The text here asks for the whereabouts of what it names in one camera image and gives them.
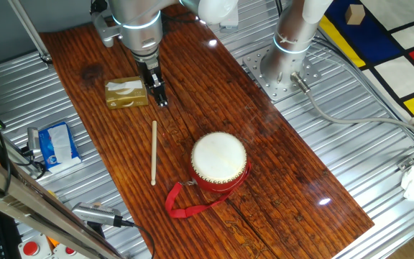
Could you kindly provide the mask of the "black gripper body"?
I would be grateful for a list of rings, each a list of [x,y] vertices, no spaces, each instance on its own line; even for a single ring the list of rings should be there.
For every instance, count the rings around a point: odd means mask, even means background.
[[[162,79],[160,61],[158,59],[144,61],[137,60],[136,64],[139,69],[139,75],[144,81],[146,87],[159,87],[165,83]]]

